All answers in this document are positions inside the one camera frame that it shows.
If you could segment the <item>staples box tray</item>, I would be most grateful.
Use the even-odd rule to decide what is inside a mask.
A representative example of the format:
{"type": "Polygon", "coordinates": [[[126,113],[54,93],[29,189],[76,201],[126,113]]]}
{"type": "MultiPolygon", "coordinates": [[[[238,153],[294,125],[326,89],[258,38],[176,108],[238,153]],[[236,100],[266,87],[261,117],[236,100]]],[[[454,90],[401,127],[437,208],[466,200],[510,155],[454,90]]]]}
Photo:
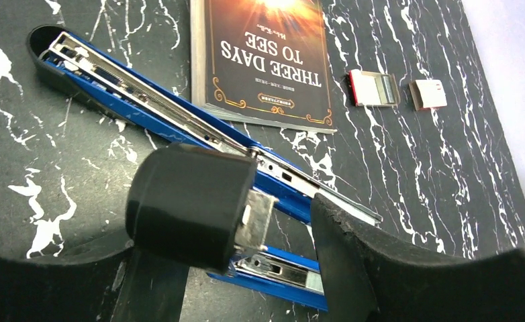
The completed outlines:
{"type": "Polygon", "coordinates": [[[348,72],[356,106],[396,107],[401,101],[393,74],[352,69],[348,72]]]}

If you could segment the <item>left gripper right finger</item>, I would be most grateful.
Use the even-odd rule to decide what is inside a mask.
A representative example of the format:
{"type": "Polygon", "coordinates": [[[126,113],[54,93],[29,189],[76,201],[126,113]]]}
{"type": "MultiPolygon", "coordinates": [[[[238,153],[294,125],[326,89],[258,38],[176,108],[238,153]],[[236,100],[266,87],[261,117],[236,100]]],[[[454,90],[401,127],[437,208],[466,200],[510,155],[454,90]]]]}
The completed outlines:
{"type": "Polygon", "coordinates": [[[433,252],[322,195],[311,220],[333,321],[525,321],[525,247],[478,260],[433,252]]]}

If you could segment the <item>red staples box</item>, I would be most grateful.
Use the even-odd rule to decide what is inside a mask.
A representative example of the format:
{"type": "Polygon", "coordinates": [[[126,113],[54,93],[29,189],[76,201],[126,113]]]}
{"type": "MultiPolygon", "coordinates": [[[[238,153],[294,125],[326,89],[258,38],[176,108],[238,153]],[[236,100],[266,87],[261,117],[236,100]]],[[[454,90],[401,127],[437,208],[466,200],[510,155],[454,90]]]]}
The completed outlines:
{"type": "Polygon", "coordinates": [[[415,80],[409,84],[416,111],[447,106],[446,93],[441,80],[415,80]]]}

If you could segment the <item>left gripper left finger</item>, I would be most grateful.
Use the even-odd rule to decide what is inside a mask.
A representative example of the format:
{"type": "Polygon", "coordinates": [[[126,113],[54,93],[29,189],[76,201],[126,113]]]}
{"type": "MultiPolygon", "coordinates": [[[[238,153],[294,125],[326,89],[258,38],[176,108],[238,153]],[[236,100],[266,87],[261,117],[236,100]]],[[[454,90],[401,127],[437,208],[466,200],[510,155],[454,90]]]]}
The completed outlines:
{"type": "Polygon", "coordinates": [[[178,321],[188,272],[124,230],[60,257],[0,257],[0,321],[178,321]]]}

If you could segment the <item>blue stapler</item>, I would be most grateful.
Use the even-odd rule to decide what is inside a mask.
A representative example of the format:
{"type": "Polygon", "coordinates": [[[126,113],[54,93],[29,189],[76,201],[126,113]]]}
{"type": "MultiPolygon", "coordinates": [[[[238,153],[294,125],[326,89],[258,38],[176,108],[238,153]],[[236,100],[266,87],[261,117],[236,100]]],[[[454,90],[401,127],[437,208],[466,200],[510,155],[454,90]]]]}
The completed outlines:
{"type": "Polygon", "coordinates": [[[189,144],[156,150],[134,175],[126,232],[139,248],[217,280],[326,311],[318,263],[265,243],[279,200],[255,176],[244,156],[189,144]]]}
{"type": "Polygon", "coordinates": [[[170,141],[254,158],[254,187],[277,198],[276,208],[309,223],[316,195],[370,224],[382,216],[352,201],[266,149],[226,122],[98,50],[59,25],[40,25],[26,38],[38,76],[54,89],[106,116],[140,126],[170,141]]]}

